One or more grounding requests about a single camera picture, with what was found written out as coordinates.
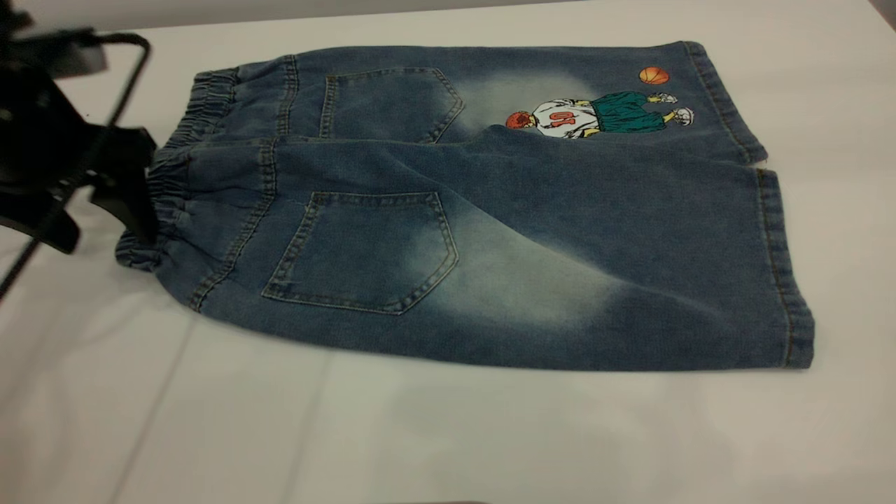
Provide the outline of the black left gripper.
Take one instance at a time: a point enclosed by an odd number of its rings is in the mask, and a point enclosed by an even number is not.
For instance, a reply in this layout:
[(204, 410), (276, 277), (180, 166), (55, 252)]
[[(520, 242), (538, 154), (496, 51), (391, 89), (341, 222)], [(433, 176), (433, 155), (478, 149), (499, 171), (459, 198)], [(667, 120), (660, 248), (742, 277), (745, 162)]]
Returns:
[(144, 128), (92, 124), (45, 71), (3, 63), (1, 225), (63, 254), (81, 232), (54, 190), (92, 186), (89, 201), (153, 245), (159, 220), (148, 194), (155, 142)]

